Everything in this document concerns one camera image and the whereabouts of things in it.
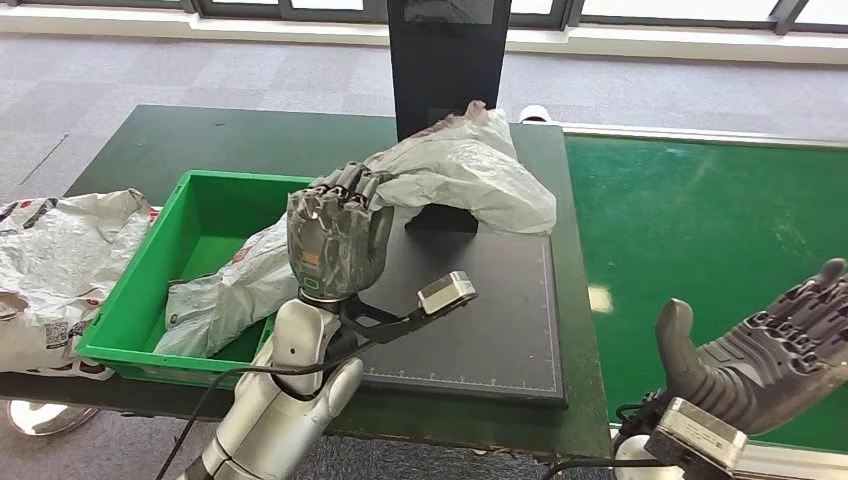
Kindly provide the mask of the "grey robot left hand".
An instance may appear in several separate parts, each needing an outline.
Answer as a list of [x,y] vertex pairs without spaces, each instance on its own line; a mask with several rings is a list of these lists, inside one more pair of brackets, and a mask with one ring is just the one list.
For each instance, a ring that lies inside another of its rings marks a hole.
[[394,178],[350,162],[288,196],[288,258],[303,294],[339,301],[376,283],[386,264],[394,208],[372,206],[378,188]]

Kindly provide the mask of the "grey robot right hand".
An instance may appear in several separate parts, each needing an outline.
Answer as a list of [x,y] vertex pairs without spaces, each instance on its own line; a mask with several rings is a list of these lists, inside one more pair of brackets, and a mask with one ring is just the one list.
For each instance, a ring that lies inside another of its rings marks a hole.
[[678,397],[749,434],[766,433],[847,380],[847,262],[834,258],[716,339],[695,346],[693,311],[671,298],[655,337],[661,397]]

